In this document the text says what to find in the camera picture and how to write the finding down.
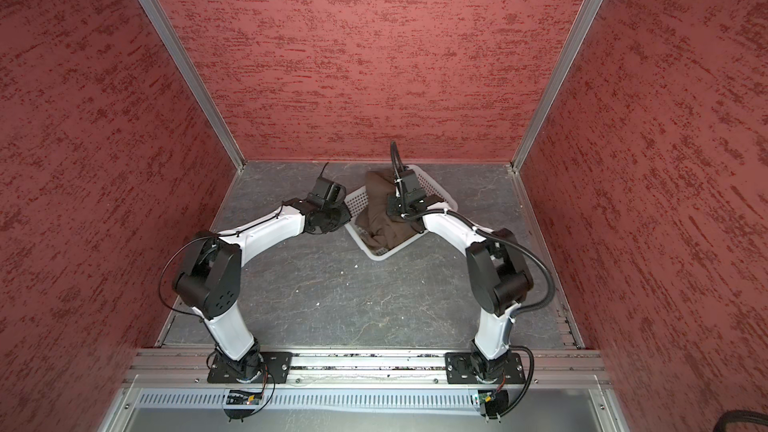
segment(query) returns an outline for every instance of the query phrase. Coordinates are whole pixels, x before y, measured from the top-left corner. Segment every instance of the black mounting plate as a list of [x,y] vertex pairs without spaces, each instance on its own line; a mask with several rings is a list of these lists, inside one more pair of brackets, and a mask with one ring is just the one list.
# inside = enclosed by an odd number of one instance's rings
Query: black mounting plate
[[[275,381],[275,384],[284,384],[288,379],[288,372],[290,372],[290,361],[293,357],[292,352],[262,352],[261,357],[266,364],[266,369],[270,373],[270,377]],[[211,369],[208,372],[208,384],[239,384],[246,386],[242,382],[238,382],[234,377],[227,373],[227,368],[222,367],[218,357],[214,359],[214,363],[211,365]]]
[[[448,352],[446,353],[446,375],[449,384],[481,384],[472,367],[469,365],[469,352]],[[520,362],[520,354],[510,353],[509,361],[504,365],[504,375],[507,378],[507,384],[524,384],[525,373]],[[498,378],[494,384],[500,384],[502,378]]]

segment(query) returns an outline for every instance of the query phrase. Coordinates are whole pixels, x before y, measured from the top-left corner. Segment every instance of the ventilation grille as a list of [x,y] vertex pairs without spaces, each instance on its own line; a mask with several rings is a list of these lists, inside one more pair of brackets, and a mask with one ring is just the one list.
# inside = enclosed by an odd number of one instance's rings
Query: ventilation grille
[[[136,408],[221,409],[227,390],[143,389]],[[476,390],[368,390],[279,388],[269,404],[271,409],[334,410],[454,410],[475,413],[471,394]]]
[[272,404],[287,409],[475,409],[466,390],[301,390],[276,394]]
[[136,408],[220,409],[226,390],[143,389]]

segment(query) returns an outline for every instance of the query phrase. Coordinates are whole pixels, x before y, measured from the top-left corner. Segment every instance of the gray marble surface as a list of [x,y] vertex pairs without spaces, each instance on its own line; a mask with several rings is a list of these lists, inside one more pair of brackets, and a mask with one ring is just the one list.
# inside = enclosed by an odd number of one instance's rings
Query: gray marble surface
[[[347,187],[362,186],[365,172],[387,164],[331,163],[325,175]],[[504,166],[419,166],[456,200],[460,213],[483,226],[506,227],[530,245],[520,205]],[[311,190],[321,163],[249,162],[222,207],[216,230],[264,216]],[[534,290],[544,278],[529,264]],[[344,228],[326,235],[302,234],[246,264],[240,310],[262,344],[275,347],[467,348],[477,331],[480,307],[470,291],[466,260],[434,234],[375,262]],[[205,326],[178,315],[166,344],[212,344]],[[554,308],[521,315],[512,343],[562,348]]]

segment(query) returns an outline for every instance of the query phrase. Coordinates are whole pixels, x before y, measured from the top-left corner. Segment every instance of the white robot arm segment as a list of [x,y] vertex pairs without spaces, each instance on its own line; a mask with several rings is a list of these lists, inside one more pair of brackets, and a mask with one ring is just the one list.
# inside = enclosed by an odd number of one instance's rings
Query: white robot arm segment
[[[273,245],[304,232],[304,220],[297,209],[282,206],[268,216],[219,232],[219,238],[240,247],[240,264],[244,266]],[[203,319],[210,335],[227,357],[241,360],[254,346],[254,336],[245,325],[237,300],[222,315],[210,319],[196,307],[192,307],[192,311]]]
[[[445,202],[439,202],[429,206],[429,209],[447,211],[450,210],[450,206]],[[475,229],[468,227],[456,217],[447,214],[430,214],[424,216],[422,220],[428,231],[443,237],[464,255],[466,255],[467,247],[473,243],[486,240],[485,237],[478,235]],[[489,228],[476,227],[486,232],[492,232]],[[475,335],[475,345],[488,360],[496,359],[506,353],[509,343],[509,332],[512,329],[510,314],[519,307],[520,303],[513,302],[511,306],[504,310],[501,316],[481,309],[478,332]]]

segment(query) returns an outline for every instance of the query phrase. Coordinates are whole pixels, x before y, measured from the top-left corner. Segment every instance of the metal panel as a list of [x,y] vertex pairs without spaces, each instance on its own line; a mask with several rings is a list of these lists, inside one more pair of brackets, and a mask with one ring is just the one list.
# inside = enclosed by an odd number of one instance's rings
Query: metal panel
[[608,406],[606,406],[606,402],[608,401],[605,399],[605,396],[603,396],[603,391],[600,389],[592,389],[589,391],[589,394],[592,397],[592,406],[594,407],[595,415],[598,417],[600,428],[603,432],[616,432],[616,423],[614,422],[614,418],[610,415]]
[[[226,388],[208,384],[210,347],[141,349],[125,376],[134,387]],[[471,388],[446,381],[446,352],[434,349],[292,349],[288,381],[278,388]],[[609,388],[598,350],[533,350],[533,388]],[[527,357],[522,365],[528,369]]]
[[[178,397],[185,398],[194,390],[177,389]],[[424,390],[278,390],[275,398],[258,417],[239,422],[227,423],[227,418],[219,408],[142,408],[136,409],[128,430],[151,432],[153,430],[317,430],[318,432],[354,432],[357,430],[419,430],[422,432],[450,432],[482,429],[488,432],[508,432],[509,430],[559,430],[561,432],[607,432],[600,426],[594,412],[594,403],[588,390],[532,390],[525,399],[525,406],[517,408],[513,414],[501,421],[486,422],[474,410],[466,408],[466,402],[458,410],[434,408],[424,404],[428,400],[421,398],[422,406],[406,408],[400,406],[402,398],[429,394],[439,400],[454,398],[455,391]],[[470,390],[464,390],[465,397]],[[357,399],[357,406],[342,409],[342,398],[347,402]],[[376,408],[379,399],[387,400],[386,409]],[[325,404],[336,402],[335,407]],[[373,402],[373,408],[365,408],[366,401]]]
[[518,147],[518,150],[512,159],[512,167],[515,172],[520,172],[520,168],[522,167],[525,158],[531,151],[536,135],[542,128],[542,124],[544,124],[544,120],[547,118],[549,109],[552,107],[552,102],[554,102],[554,98],[558,95],[560,86],[565,80],[568,70],[571,69],[571,64],[574,62],[576,54],[581,47],[581,43],[587,36],[589,27],[592,25],[592,21],[594,20],[595,15],[597,15],[598,9],[600,9],[600,4],[602,3],[603,0],[584,0],[584,2],[581,3],[581,9],[579,9],[578,15],[576,15],[576,20],[571,26],[571,32],[568,33],[568,38],[565,40],[558,62],[554,64],[552,75],[549,78],[549,82],[547,82],[547,86],[544,88],[542,99],[536,106],[533,117],[531,118],[528,128],[523,135],[523,139],[520,142],[520,147]]
[[[136,399],[137,409],[252,408],[227,406],[228,389],[145,388]],[[428,389],[280,389],[270,410],[326,409],[356,411],[465,412],[476,415],[472,394],[476,390]]]
[[160,2],[158,0],[139,0],[139,3],[144,8],[144,12],[147,13],[150,22],[160,35],[160,38],[168,49],[168,53],[173,58],[174,62],[176,62],[179,72],[181,72],[184,80],[187,81],[187,85],[189,85],[195,99],[197,99],[197,103],[200,104],[200,108],[205,112],[205,116],[208,118],[210,125],[214,128],[216,135],[226,149],[226,153],[229,154],[237,170],[242,170],[245,166],[245,158],[237,147],[230,130],[226,127],[224,119],[221,117],[221,114],[219,114],[219,110],[216,108],[214,100],[205,88],[205,84],[203,84],[200,74],[197,73],[192,60],[187,55],[187,51],[184,50],[184,46],[181,45],[181,41],[176,35],[173,26],[170,24],[168,17],[165,15],[165,12],[163,12],[163,7],[160,5]]

